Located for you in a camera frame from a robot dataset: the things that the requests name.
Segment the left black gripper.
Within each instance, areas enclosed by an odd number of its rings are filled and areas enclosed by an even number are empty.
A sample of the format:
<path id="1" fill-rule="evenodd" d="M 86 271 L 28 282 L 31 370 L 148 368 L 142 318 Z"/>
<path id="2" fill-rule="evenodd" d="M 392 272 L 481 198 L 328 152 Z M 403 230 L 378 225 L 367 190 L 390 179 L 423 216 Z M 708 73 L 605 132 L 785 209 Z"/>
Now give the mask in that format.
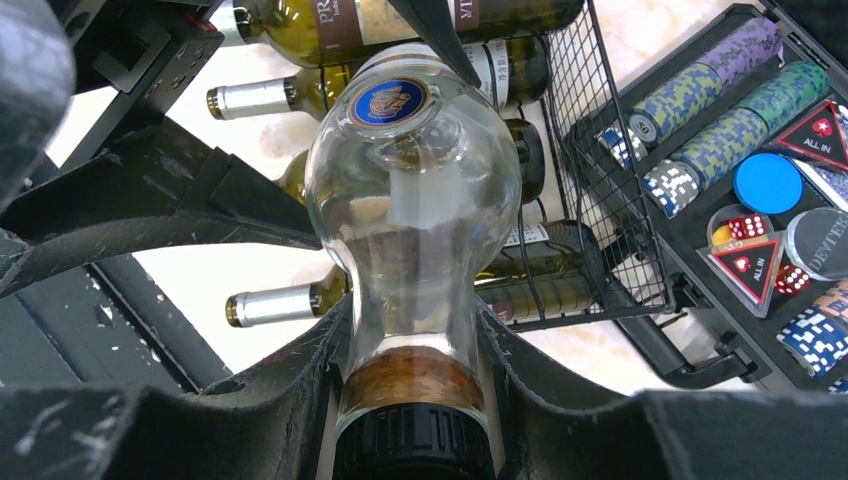
<path id="1" fill-rule="evenodd" d="M 252 166 L 171 120 L 149 127 L 222 45 L 223 32 L 210 21 L 220 4 L 102 2 L 75 42 L 77 87 L 109 85 L 116 96 L 63 163 L 72 170 L 18 196 L 2 213 L 2 294 L 158 248 L 319 249 L 306 209 Z"/>

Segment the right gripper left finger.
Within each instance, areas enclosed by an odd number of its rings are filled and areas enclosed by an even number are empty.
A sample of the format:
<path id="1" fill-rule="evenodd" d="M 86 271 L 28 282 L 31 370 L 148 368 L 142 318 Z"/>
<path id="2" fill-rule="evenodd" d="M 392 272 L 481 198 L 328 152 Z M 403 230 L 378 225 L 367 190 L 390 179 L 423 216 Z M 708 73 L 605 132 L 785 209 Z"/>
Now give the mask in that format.
<path id="1" fill-rule="evenodd" d="M 25 386 L 1 392 L 5 479 L 328 479 L 351 302 L 206 391 Z"/>

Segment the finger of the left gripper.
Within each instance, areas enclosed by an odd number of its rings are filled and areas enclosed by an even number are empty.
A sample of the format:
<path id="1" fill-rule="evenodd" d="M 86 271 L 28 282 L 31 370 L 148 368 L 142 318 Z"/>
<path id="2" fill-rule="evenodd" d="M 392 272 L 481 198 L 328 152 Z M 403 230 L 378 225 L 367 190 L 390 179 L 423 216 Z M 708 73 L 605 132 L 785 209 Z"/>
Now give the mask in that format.
<path id="1" fill-rule="evenodd" d="M 463 81 L 474 87 L 482 85 L 456 34 L 446 1 L 389 0 L 389 3 Z"/>

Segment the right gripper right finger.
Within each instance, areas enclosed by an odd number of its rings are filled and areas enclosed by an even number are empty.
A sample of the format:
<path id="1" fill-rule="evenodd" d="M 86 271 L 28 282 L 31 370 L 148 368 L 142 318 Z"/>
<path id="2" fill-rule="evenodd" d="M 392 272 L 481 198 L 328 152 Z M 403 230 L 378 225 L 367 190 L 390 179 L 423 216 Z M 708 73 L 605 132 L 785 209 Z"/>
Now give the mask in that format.
<path id="1" fill-rule="evenodd" d="M 628 397 L 565 368 L 490 311 L 504 479 L 843 479 L 847 400 L 827 393 L 646 390 Z"/>

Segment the green wine bottle front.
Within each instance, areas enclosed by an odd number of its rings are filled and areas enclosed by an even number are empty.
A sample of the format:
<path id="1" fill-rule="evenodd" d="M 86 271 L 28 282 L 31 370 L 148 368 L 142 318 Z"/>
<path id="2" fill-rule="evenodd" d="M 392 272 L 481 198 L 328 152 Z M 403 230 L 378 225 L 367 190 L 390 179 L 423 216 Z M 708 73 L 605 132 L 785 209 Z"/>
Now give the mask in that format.
<path id="1" fill-rule="evenodd" d="M 479 92 L 495 109 L 535 101 L 551 83 L 546 44 L 537 37 L 473 42 L 463 50 L 481 82 Z M 213 87 L 206 93 L 206 104 L 217 120 L 289 112 L 320 120 L 341 102 L 351 107 L 356 119 L 381 125 L 410 117 L 442 76 L 455 78 L 428 46 L 406 43 L 366 61 Z"/>

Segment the clear tall glass bottle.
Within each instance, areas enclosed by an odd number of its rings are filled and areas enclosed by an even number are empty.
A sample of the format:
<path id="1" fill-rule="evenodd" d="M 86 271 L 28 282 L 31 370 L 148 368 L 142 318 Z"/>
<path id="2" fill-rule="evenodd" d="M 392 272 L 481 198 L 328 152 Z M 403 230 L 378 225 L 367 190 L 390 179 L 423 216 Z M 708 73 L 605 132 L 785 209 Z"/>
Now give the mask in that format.
<path id="1" fill-rule="evenodd" d="M 494 475 L 474 281 L 513 227 L 521 175 L 506 125 L 454 74 L 405 120 L 366 124 L 337 102 L 310 148 L 313 227 L 352 280 L 337 479 Z"/>

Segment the black wire wine rack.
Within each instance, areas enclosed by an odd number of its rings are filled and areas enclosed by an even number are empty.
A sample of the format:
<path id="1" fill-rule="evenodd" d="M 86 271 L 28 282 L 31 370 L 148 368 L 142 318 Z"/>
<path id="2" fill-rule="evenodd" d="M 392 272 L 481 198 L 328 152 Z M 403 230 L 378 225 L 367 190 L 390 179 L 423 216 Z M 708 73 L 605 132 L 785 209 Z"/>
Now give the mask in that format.
<path id="1" fill-rule="evenodd" d="M 466 50 L 521 135 L 525 209 L 476 290 L 517 332 L 611 320 L 638 335 L 670 303 L 637 172 L 599 139 L 620 117 L 589 1 L 487 1 Z"/>

